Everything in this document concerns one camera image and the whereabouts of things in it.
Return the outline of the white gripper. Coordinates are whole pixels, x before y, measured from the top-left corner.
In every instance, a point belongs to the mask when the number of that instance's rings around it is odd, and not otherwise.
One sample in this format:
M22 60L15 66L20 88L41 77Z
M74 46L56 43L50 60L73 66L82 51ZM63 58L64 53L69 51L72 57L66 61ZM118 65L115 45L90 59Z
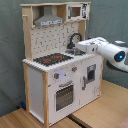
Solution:
M97 38L92 38L84 41L79 41L76 44L76 47L82 51L85 52L86 54L95 54L96 49L98 47L98 39Z

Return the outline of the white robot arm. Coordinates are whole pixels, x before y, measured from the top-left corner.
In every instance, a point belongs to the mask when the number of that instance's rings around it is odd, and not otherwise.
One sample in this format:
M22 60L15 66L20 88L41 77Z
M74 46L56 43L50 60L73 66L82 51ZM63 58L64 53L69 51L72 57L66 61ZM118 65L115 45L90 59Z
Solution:
M87 54L98 54L107 60L107 65L128 72L128 48L109 43L102 37L79 41L76 47Z

